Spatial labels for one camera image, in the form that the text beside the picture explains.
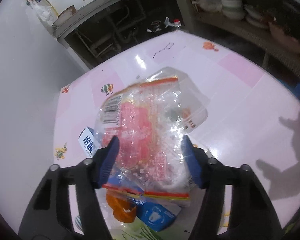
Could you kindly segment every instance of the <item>table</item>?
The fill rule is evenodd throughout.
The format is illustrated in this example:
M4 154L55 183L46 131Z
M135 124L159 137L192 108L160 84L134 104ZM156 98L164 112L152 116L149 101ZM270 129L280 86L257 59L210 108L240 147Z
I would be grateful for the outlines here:
M209 41L179 30L167 33L112 57L63 88L55 121L54 148L66 143L67 151L61 158L56 157L54 163L66 167L87 158L78 137L86 126L94 127L96 113L109 96L101 91L103 85L113 84L113 92L117 92L171 66L186 72L210 98L207 119L189 135L193 143L209 149L224 165L249 164L285 226L300 206L300 102L246 58L218 44L214 49L205 49L204 42ZM75 223L78 211L76 201L71 201L75 192L69 190ZM98 191L98 198L104 198L104 194ZM180 234L178 239L189 236L203 194L204 191L196 189L191 206L184 208L177 218L175 223L182 225L174 227L174 234ZM114 229L113 235L122 230L117 226L126 227L112 221L109 207L101 202L100 205L107 225Z

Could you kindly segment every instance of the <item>transparent plastic packaging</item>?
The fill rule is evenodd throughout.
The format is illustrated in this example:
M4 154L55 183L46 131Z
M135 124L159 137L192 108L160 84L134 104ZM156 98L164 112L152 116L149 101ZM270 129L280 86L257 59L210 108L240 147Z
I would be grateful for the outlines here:
M114 135L120 141L105 188L135 203L151 198L189 200L191 178L181 141L204 121L209 103L191 83L186 74L164 68L103 103L95 137L100 147Z

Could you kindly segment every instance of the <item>shelf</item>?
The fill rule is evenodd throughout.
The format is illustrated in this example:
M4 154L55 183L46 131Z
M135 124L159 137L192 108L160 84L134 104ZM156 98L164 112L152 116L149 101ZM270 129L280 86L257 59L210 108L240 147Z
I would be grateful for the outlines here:
M271 36L269 31L254 27L246 21L230 20L221 13L200 12L196 15L196 19L202 23L213 25L252 42L275 57L300 78L300 55L291 53L282 47Z

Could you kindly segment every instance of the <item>barcode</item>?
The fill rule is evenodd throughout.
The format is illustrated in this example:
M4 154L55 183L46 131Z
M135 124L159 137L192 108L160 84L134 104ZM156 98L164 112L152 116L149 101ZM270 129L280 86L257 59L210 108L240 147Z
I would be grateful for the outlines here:
M103 127L119 127L122 94L108 100L102 115Z

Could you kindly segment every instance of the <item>hot air balloon print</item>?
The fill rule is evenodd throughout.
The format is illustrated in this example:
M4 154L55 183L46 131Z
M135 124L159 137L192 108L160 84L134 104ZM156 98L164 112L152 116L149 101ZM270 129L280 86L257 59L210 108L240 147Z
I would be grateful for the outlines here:
M105 84L102 88L101 88L101 92L102 93L106 93L106 96L109 95L109 92L112 94L113 91L113 84Z

